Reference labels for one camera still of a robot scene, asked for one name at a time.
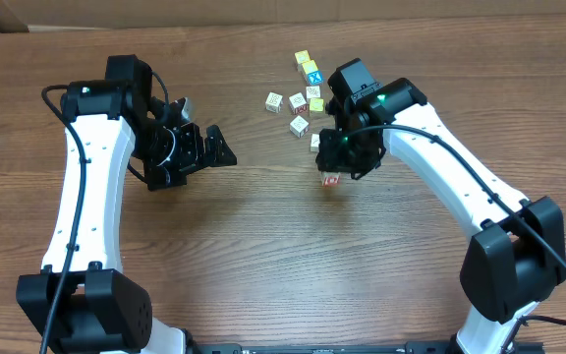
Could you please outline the wooden block red apple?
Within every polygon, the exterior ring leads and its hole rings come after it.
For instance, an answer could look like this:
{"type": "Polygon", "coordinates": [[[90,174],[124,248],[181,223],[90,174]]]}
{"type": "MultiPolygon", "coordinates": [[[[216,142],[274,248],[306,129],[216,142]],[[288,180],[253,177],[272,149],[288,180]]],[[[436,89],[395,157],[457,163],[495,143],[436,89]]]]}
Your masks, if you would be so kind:
{"type": "Polygon", "coordinates": [[[335,186],[340,183],[341,174],[339,172],[322,171],[320,175],[321,175],[321,185],[324,187],[335,186]]]}

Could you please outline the wooden block green side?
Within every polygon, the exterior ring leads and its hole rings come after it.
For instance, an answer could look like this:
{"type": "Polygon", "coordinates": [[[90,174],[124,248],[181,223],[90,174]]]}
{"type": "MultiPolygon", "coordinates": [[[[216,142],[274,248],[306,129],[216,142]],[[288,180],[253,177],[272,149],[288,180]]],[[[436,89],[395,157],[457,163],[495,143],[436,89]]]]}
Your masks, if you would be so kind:
{"type": "Polygon", "coordinates": [[[312,134],[311,135],[311,146],[310,150],[312,152],[319,152],[319,144],[320,144],[320,137],[319,134],[312,134]]]}

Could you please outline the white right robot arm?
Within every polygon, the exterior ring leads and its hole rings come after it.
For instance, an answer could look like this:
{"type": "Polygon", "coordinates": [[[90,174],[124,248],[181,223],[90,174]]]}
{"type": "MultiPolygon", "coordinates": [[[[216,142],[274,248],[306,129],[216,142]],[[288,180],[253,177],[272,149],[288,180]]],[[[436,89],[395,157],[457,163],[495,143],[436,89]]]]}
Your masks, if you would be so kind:
{"type": "Polygon", "coordinates": [[[434,192],[466,235],[460,282],[472,308],[450,353],[504,353],[512,330],[565,281],[562,211],[550,198],[530,200],[501,181],[441,122],[426,96],[405,78],[375,80],[360,59],[327,81],[335,126],[320,132],[317,168],[366,176],[390,154],[434,192]]]}

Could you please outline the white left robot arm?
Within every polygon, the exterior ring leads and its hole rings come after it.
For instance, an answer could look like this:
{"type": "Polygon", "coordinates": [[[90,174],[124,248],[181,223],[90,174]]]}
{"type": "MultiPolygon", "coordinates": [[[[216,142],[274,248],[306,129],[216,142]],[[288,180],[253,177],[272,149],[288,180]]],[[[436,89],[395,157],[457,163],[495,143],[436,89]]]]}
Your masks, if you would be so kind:
{"type": "Polygon", "coordinates": [[[134,55],[107,60],[101,80],[60,88],[51,110],[67,160],[58,217],[40,272],[19,278],[16,299],[56,353],[195,353],[191,335],[164,324],[148,292],[123,272],[120,218],[132,160],[151,191],[236,164],[220,129],[201,129],[188,99],[155,97],[159,76],[134,55]]]}

